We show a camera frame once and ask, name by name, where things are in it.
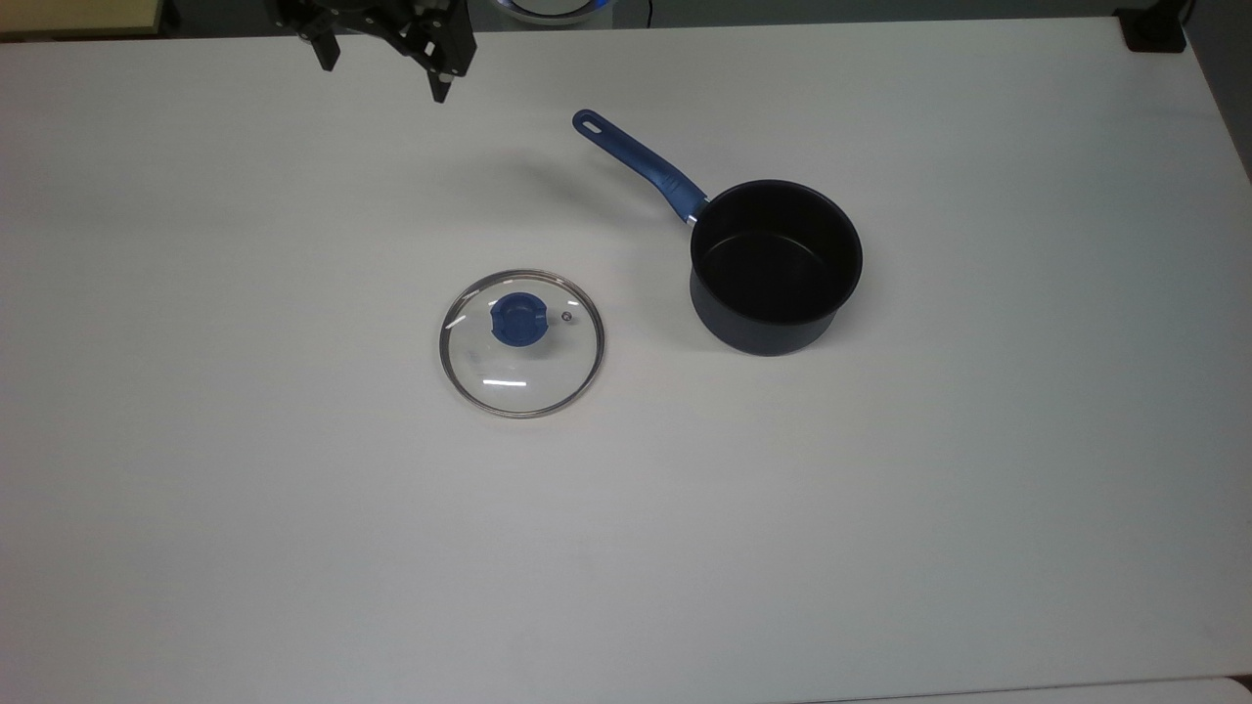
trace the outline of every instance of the blue handle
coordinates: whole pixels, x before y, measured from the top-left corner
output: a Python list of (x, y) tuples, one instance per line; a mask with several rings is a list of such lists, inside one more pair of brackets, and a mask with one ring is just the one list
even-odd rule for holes
[(646, 178), (661, 195), (665, 195), (682, 222), (691, 222), (691, 217), (709, 199), (696, 184), (691, 183), (691, 179), (674, 168), (674, 164), (657, 157), (655, 152), (596, 113), (591, 110), (575, 113), (573, 129)]

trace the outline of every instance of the metal rim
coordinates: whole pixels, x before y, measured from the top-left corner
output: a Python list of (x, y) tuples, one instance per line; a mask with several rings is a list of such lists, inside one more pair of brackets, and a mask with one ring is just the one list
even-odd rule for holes
[[(551, 283), (553, 286), (558, 286), (568, 291), (580, 301), (582, 301), (583, 308), (587, 311), (587, 314), (591, 316), (591, 323), (596, 328), (596, 360), (591, 363), (591, 371), (587, 372), (587, 378), (582, 380), (582, 383), (578, 385), (578, 388), (576, 388), (573, 393), (566, 396), (561, 401), (557, 401), (556, 403), (547, 406), (545, 408), (538, 408), (535, 411), (505, 411), (502, 408), (496, 408), (495, 406), (488, 406), (487, 403), (483, 403), (478, 398), (475, 398), (473, 395), (470, 393), (470, 390), (462, 386), (461, 381), (457, 380), (456, 372), (452, 371), (452, 360), (448, 357), (448, 339), (452, 337), (452, 327), (451, 327), (452, 321), (454, 321), (457, 316), (461, 314), (461, 311), (464, 308), (464, 304), (470, 298), (476, 296), (485, 287), (491, 286), (492, 283), (496, 283), (497, 281), (505, 278), (542, 281), (545, 283)], [(448, 314), (443, 317), (443, 324), (439, 327), (439, 363), (443, 365), (443, 375), (448, 377), (448, 381), (452, 382), (452, 386), (456, 387), (457, 392), (461, 393), (461, 396), (463, 396), (466, 401), (470, 401), (471, 403), (482, 408), (483, 411), (487, 411), (488, 413), (501, 416), (503, 418), (538, 418), (541, 416), (555, 413), (561, 408), (565, 408), (570, 403), (573, 403), (580, 396), (583, 395), (583, 392), (587, 391), (587, 388), (591, 386), (591, 382), (595, 381), (596, 375), (600, 373), (600, 365), (601, 362), (603, 362), (603, 358), (605, 358), (605, 326), (600, 318), (600, 311), (596, 309), (596, 304), (591, 301), (590, 297), (587, 297), (586, 292), (578, 288), (573, 282), (558, 277), (552, 272), (545, 272), (543, 269), (507, 269), (503, 272), (496, 272), (491, 276), (482, 277), (481, 279), (473, 282), (472, 284), (470, 284), (468, 288), (461, 292), (461, 296), (458, 296), (452, 307), (448, 308)]]
[(538, 13), (532, 13), (526, 8), (520, 8), (512, 0), (496, 0), (492, 3), (497, 9), (500, 9), (506, 15), (510, 15), (517, 20), (537, 25), (571, 25), (581, 23), (588, 19), (591, 15), (603, 10), (605, 8), (612, 5), (617, 0), (587, 0), (587, 4), (578, 8), (572, 13), (566, 13), (563, 15), (541, 15)]

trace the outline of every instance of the saucepan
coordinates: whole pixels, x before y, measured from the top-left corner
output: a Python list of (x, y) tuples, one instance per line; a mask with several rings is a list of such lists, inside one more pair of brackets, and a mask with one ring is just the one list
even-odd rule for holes
[(750, 355), (795, 352), (830, 327), (860, 281), (848, 215), (786, 180), (741, 183), (709, 199), (651, 149), (591, 110), (573, 128), (655, 185), (691, 232), (691, 304), (719, 339)]

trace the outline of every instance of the lid knob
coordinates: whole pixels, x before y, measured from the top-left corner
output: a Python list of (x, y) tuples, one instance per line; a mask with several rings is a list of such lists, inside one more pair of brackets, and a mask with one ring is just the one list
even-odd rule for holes
[(547, 332), (547, 306), (538, 296), (507, 293), (491, 307), (491, 333), (510, 347), (535, 344)]

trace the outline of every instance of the black bracket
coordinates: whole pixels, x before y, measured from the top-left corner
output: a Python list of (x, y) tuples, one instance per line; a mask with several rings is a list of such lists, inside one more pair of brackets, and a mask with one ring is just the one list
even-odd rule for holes
[(265, 0), (270, 20), (313, 46), (323, 70), (339, 60), (337, 28), (369, 34), (426, 70), (431, 95), (443, 103), (466, 75), (478, 46), (467, 0)]
[(1113, 15), (1122, 23), (1122, 36), (1131, 51), (1181, 54), (1187, 48), (1178, 13), (1188, 0), (1159, 0), (1147, 10), (1119, 9)]

